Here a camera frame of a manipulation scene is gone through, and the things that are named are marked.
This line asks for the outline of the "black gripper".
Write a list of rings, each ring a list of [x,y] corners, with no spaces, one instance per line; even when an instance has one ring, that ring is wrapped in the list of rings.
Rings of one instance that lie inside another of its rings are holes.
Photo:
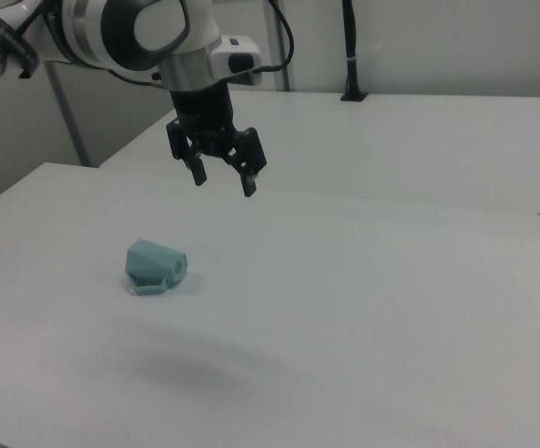
[[[227,83],[198,91],[171,91],[177,118],[166,126],[173,157],[191,172],[196,186],[207,180],[201,154],[223,159],[240,175],[245,197],[256,192],[256,177],[267,165],[258,132],[236,131]]]

